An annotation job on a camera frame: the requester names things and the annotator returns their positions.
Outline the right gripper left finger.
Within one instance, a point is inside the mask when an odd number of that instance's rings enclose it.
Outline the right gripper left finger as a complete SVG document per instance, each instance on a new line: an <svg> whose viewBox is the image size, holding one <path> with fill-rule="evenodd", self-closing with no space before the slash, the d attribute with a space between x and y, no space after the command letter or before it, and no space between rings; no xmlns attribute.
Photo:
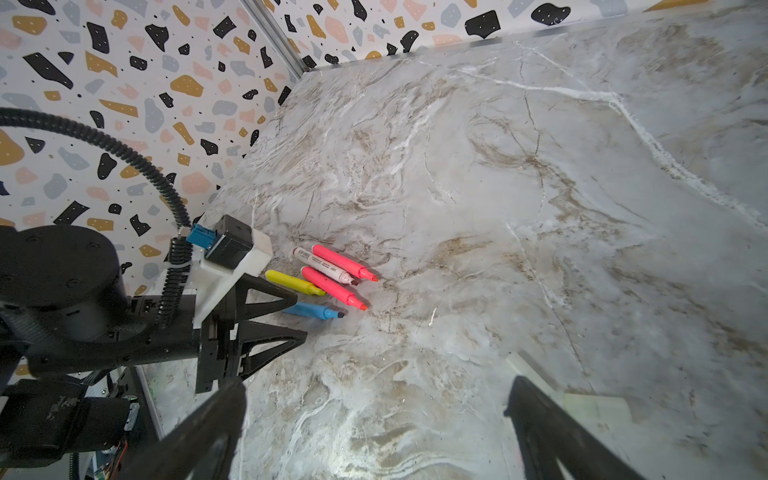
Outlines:
<svg viewBox="0 0 768 480"><path fill-rule="evenodd" d="M119 479L227 479L242 433L246 388L228 380L170 434L118 473Z"/></svg>

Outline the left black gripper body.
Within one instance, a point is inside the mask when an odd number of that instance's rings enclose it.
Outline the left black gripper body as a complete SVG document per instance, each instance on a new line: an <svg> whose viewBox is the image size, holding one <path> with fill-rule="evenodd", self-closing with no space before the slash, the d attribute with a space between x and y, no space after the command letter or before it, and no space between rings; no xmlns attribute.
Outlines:
<svg viewBox="0 0 768 480"><path fill-rule="evenodd" d="M193 360L194 391L212 392L214 387L240 374L238 344L229 324L218 314L210 314L200 326L193 323L194 295L184 295L173 320L157 327L144 344L143 364Z"/></svg>

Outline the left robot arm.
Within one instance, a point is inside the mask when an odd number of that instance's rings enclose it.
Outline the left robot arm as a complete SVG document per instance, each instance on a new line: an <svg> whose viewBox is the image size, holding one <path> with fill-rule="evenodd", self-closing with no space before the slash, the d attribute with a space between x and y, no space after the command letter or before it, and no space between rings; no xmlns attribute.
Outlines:
<svg viewBox="0 0 768 480"><path fill-rule="evenodd" d="M38 468L65 455L124 451L139 401L88 388L121 367L195 359L195 389L244 380L306 333L261 317L296 296L248 274L210 312L184 292L192 244L171 240L158 296L129 297L114 245L73 225L1 231L1 464Z"/></svg>

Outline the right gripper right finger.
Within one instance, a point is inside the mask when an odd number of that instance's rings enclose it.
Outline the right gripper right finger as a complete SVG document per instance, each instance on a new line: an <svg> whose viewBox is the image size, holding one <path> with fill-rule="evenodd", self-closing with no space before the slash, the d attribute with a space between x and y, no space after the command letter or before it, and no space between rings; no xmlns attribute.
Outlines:
<svg viewBox="0 0 768 480"><path fill-rule="evenodd" d="M641 477L522 375L513 381L504 416L512 421L527 479Z"/></svg>

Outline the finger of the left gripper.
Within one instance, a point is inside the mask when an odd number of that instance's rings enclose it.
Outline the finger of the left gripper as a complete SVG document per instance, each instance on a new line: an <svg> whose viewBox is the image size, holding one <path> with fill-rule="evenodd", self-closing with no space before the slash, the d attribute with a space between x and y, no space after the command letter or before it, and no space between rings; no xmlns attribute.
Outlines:
<svg viewBox="0 0 768 480"><path fill-rule="evenodd" d="M264 278L244 274L235 284L235 318L249 321L294 306L298 295Z"/></svg>
<svg viewBox="0 0 768 480"><path fill-rule="evenodd" d="M246 321L237 334L237 376L246 380L269 363L306 342L307 333L288 327Z"/></svg>

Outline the blue highlighter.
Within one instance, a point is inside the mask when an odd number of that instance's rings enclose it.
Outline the blue highlighter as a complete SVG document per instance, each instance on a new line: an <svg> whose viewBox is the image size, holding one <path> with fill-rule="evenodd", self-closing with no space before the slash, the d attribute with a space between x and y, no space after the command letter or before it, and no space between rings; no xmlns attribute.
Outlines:
<svg viewBox="0 0 768 480"><path fill-rule="evenodd" d="M295 305L284 309L283 313L319 320L341 319L345 316L343 311L335 310L324 305L305 302L297 302Z"/></svg>

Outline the yellow highlighter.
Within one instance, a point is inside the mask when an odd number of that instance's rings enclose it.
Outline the yellow highlighter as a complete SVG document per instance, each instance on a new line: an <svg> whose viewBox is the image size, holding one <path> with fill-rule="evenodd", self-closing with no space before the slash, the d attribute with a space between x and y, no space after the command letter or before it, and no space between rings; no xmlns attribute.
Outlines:
<svg viewBox="0 0 768 480"><path fill-rule="evenodd" d="M324 296L326 292L313 283L276 270L267 270L266 279L276 285L312 296Z"/></svg>

